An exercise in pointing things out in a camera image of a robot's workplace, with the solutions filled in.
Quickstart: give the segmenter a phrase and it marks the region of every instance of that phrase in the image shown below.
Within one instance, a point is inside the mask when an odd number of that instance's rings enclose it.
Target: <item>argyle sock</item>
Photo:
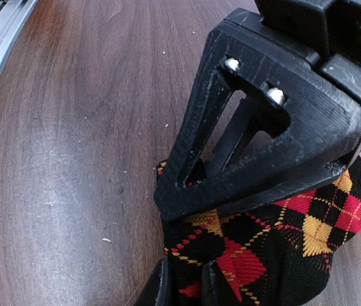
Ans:
[[[287,200],[162,223],[175,305],[201,305],[202,267],[211,260],[238,305],[302,305],[326,286],[334,251],[361,231],[361,159],[334,183]]]

